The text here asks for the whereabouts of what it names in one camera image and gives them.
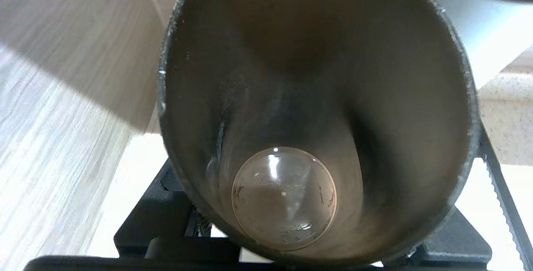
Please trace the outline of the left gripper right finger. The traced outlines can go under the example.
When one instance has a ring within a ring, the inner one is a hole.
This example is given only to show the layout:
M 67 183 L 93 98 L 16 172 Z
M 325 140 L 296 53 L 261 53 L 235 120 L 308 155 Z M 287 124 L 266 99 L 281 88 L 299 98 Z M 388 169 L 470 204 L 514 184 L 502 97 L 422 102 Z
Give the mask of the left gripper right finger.
M 417 248 L 416 268 L 531 271 L 532 242 L 486 130 L 455 209 Z

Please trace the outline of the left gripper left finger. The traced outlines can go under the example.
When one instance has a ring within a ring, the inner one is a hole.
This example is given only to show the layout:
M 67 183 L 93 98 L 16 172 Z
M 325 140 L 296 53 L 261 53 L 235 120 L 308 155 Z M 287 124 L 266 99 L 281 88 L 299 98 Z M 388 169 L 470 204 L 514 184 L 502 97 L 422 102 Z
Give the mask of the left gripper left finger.
M 215 260 L 216 244 L 167 160 L 115 233 L 120 259 Z

